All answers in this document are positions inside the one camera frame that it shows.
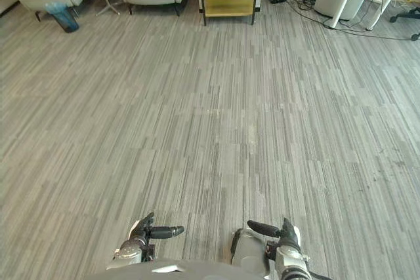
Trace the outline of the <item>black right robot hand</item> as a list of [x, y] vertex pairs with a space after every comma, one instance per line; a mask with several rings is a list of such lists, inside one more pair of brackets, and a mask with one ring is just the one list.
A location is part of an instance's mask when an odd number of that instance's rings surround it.
[[283, 219], [281, 228], [254, 220], [248, 220], [247, 225], [253, 231], [261, 235], [278, 238], [280, 245], [294, 247], [298, 250], [301, 249], [299, 237], [295, 231], [295, 226], [287, 218]]

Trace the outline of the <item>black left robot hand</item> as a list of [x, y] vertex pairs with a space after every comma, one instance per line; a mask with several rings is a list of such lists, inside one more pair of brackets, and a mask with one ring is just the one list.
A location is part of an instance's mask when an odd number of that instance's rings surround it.
[[154, 213], [137, 220], [129, 233], [129, 240], [139, 241], [141, 245], [149, 245], [151, 239], [170, 239], [184, 232], [183, 226], [154, 226]]

